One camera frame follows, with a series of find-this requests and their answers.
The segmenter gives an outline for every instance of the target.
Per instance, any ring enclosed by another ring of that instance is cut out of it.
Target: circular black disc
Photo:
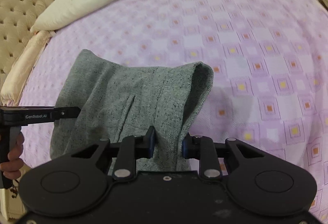
[[[106,176],[91,162],[58,158],[26,173],[19,183],[19,195],[35,213],[72,216],[93,207],[107,185]]]
[[[306,170],[266,158],[248,159],[228,177],[235,202],[256,214],[288,216],[309,209],[316,182]]]

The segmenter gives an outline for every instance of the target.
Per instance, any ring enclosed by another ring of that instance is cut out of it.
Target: bolt
[[[127,169],[118,169],[114,172],[114,175],[118,178],[126,178],[131,175],[131,172]]]
[[[208,178],[216,178],[220,176],[220,174],[220,171],[218,171],[217,169],[207,169],[204,172],[204,175]]]
[[[164,178],[163,178],[163,180],[165,180],[165,181],[170,181],[172,178],[170,177],[170,176],[165,176]]]

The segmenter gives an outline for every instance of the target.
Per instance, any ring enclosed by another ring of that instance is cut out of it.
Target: black handle
[[[10,127],[0,128],[0,164],[8,162],[8,154],[10,151]],[[13,181],[6,178],[1,171],[0,189],[9,189],[13,186]]]

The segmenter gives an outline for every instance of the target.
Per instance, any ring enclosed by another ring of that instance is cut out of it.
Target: headboard frame
[[[0,0],[0,90],[33,36],[30,27],[54,0]]]

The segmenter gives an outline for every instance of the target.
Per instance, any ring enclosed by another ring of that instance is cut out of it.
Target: tufted headboard
[[[0,0],[0,90],[33,36],[30,27],[54,0]]]

